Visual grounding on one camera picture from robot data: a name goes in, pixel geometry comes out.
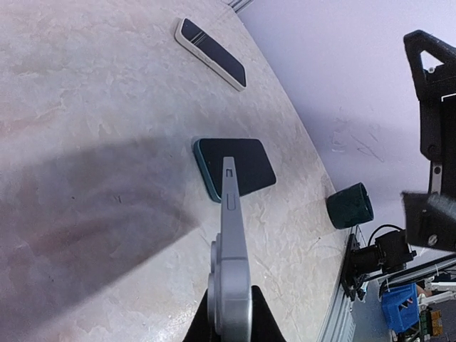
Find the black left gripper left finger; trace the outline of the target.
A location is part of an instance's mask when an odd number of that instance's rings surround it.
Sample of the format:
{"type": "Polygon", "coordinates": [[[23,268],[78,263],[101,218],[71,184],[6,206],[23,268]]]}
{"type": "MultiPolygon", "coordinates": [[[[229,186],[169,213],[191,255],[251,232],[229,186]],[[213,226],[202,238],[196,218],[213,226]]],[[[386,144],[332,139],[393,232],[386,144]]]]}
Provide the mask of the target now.
{"type": "Polygon", "coordinates": [[[190,327],[182,340],[183,342],[215,342],[217,334],[210,326],[207,313],[207,291],[199,303],[198,309],[192,319],[190,327]]]}

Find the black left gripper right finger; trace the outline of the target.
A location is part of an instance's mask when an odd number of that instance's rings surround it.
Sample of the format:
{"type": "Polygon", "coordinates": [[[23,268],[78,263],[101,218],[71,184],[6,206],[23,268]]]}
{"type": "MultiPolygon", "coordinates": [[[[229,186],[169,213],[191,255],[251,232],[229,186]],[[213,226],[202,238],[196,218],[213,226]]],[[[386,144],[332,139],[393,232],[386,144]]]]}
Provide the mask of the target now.
{"type": "Polygon", "coordinates": [[[252,286],[252,336],[251,342],[284,342],[276,320],[257,285],[252,286]]]}

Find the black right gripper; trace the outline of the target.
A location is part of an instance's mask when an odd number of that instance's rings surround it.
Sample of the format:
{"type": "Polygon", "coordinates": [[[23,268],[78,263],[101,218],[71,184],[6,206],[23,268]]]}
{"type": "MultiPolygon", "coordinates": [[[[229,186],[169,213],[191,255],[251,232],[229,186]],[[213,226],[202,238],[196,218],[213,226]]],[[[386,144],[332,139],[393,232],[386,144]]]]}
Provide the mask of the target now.
{"type": "MultiPolygon", "coordinates": [[[[455,47],[416,30],[403,37],[418,100],[439,103],[455,94],[455,47]],[[424,67],[422,54],[439,62],[424,67]]],[[[455,96],[437,110],[437,129],[424,139],[430,162],[426,193],[404,192],[406,237],[409,244],[445,252],[455,250],[455,96]]]]}

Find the clear phone case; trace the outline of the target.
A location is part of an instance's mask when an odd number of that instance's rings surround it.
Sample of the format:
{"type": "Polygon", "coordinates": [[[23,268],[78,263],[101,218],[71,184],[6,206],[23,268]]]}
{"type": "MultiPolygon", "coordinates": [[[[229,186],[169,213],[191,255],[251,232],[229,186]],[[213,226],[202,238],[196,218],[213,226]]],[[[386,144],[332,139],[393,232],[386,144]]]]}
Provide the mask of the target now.
{"type": "Polygon", "coordinates": [[[241,62],[193,21],[180,20],[175,40],[237,91],[247,88],[247,75],[241,62]]]}

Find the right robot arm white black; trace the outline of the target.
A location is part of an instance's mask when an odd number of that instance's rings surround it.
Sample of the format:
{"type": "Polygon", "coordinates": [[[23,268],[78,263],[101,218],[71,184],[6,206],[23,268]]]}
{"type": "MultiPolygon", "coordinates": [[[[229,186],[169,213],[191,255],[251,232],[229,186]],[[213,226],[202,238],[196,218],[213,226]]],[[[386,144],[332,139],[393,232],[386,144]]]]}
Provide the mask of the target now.
{"type": "Polygon", "coordinates": [[[360,274],[405,268],[412,246],[455,252],[455,47],[413,31],[404,36],[420,104],[420,151],[430,161],[426,193],[404,192],[405,228],[351,252],[360,274]]]}

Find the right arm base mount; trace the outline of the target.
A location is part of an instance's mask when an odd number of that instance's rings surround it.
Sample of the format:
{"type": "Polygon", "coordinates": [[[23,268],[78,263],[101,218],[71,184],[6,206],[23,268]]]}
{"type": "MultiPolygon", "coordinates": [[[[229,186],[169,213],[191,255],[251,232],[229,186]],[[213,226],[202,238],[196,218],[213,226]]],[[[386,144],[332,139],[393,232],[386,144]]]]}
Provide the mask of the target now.
{"type": "Polygon", "coordinates": [[[358,292],[363,284],[365,274],[369,274],[368,247],[361,247],[356,235],[348,235],[346,253],[343,259],[340,283],[343,287],[344,294],[351,300],[355,301],[358,292]]]}

